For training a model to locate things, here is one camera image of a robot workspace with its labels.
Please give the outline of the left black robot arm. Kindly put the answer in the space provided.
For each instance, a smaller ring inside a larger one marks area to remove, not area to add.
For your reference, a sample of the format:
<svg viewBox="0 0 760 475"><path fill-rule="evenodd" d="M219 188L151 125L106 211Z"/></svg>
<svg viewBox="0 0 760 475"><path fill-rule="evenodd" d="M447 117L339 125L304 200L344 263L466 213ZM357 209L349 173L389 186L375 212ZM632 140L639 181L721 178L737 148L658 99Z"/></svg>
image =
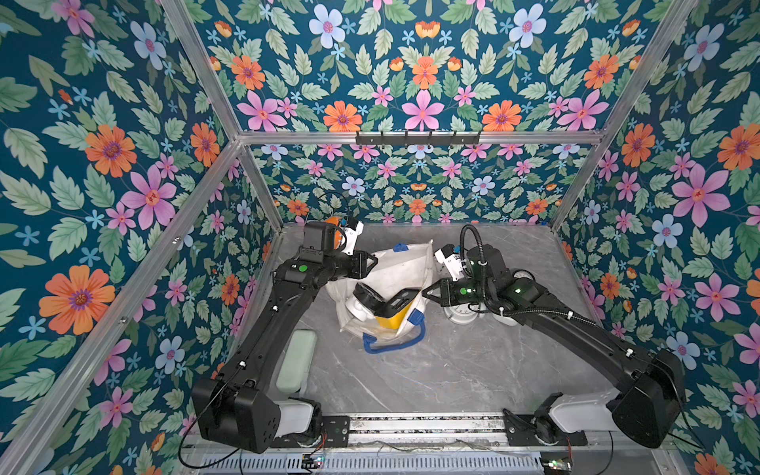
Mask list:
<svg viewBox="0 0 760 475"><path fill-rule="evenodd" d="M247 337L211 379L192 390L200 437L235 449L264 453L279 437L311 443L323 436L320 404L305 399L273 401L269 387L297 324L330 282L364 279L379 259L347 253L336 242L340 228L316 222L304 227L298 253L272 273L272 288Z"/></svg>

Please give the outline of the white canvas bag blue handles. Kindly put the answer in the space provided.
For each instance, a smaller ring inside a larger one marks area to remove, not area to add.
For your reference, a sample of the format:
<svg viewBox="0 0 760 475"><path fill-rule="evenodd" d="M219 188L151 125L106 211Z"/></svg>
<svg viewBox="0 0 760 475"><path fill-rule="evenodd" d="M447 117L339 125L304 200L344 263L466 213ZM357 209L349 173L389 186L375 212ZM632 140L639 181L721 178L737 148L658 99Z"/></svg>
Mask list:
<svg viewBox="0 0 760 475"><path fill-rule="evenodd" d="M377 264L362 279L341 278L327 285L343 332L359 336L364 351L405 350L426 336L427 299L433 283L433 244L400 243L376 251Z"/></svg>

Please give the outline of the yellow alarm clock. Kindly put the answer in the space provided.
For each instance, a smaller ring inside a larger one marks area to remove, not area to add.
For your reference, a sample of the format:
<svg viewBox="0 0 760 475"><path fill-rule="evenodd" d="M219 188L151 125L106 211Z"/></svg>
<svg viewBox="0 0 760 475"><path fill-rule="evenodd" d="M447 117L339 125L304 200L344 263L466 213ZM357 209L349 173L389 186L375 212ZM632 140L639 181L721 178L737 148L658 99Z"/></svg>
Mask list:
<svg viewBox="0 0 760 475"><path fill-rule="evenodd" d="M405 307L403 310L395 314L393 317L385 318L385 317L376 316L375 320L376 320L376 323L381 328L384 328L386 330L397 331L404 324L409 312L410 312L410 308Z"/></svg>

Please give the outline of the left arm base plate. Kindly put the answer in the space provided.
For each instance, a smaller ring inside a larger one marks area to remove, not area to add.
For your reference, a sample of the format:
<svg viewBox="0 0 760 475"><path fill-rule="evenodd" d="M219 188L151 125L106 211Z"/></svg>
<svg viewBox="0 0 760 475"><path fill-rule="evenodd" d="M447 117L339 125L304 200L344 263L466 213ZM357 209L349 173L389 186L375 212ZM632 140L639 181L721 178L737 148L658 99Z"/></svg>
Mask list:
<svg viewBox="0 0 760 475"><path fill-rule="evenodd" d="M346 448L350 438L352 419L345 415L322 416L312 423L306 433L291 433L277 437L271 448Z"/></svg>

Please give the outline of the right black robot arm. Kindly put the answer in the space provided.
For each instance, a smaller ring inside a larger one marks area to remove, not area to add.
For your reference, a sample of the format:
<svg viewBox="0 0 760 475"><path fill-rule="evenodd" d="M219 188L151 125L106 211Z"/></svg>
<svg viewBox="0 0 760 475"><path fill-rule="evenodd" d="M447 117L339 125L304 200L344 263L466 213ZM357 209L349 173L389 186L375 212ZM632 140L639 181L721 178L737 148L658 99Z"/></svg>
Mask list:
<svg viewBox="0 0 760 475"><path fill-rule="evenodd" d="M532 273L508 269L490 245L469 251L446 245L433 256L447 275L424 289L424 298L443 309L489 314L504 325L544 334L613 387L585 395L551 394L524 422L526 433L556 445L572 433L611 431L641 447L661 447L686 403L685 370L676 356L616 338L561 302Z"/></svg>

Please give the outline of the white black twin-bell alarm clock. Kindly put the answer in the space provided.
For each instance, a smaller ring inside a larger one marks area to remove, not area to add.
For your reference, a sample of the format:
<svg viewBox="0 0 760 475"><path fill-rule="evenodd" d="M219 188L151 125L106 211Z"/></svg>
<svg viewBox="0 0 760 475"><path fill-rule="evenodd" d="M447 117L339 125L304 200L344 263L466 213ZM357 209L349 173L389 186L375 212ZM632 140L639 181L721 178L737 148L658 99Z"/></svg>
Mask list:
<svg viewBox="0 0 760 475"><path fill-rule="evenodd" d="M466 326L474 323L480 316L481 308L475 304L462 304L443 309L449 322L455 325Z"/></svg>

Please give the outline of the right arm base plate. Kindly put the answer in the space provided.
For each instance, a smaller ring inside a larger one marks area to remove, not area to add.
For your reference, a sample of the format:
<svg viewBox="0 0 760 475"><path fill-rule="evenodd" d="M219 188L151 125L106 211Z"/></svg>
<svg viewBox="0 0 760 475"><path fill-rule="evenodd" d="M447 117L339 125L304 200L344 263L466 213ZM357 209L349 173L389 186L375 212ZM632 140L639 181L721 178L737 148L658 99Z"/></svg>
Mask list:
<svg viewBox="0 0 760 475"><path fill-rule="evenodd" d="M583 431L566 433L542 412L524 415L502 409L502 415L510 447L585 447L589 443Z"/></svg>

